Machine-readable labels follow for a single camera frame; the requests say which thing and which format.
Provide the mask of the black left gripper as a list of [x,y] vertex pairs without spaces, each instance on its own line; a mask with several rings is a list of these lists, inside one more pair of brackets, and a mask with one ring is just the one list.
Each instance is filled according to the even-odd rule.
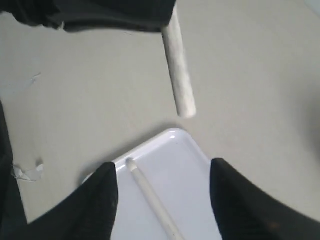
[[0,238],[27,225],[18,182],[13,176],[13,152],[4,109],[0,107]]

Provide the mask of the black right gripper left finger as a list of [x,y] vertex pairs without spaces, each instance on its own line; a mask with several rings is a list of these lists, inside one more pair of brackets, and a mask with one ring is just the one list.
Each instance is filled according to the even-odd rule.
[[109,240],[118,210],[114,163],[102,164],[77,190],[32,222],[26,240]]

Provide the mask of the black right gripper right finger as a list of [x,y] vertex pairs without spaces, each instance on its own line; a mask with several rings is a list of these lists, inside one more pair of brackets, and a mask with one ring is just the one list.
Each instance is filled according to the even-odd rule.
[[274,199],[222,158],[210,165],[210,201],[224,240],[318,240],[320,223]]

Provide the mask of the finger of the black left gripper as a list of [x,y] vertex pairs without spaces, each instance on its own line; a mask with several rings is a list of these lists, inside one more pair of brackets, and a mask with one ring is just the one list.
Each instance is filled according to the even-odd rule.
[[120,29],[159,33],[172,18],[174,0],[2,0],[0,12],[21,24],[68,33]]

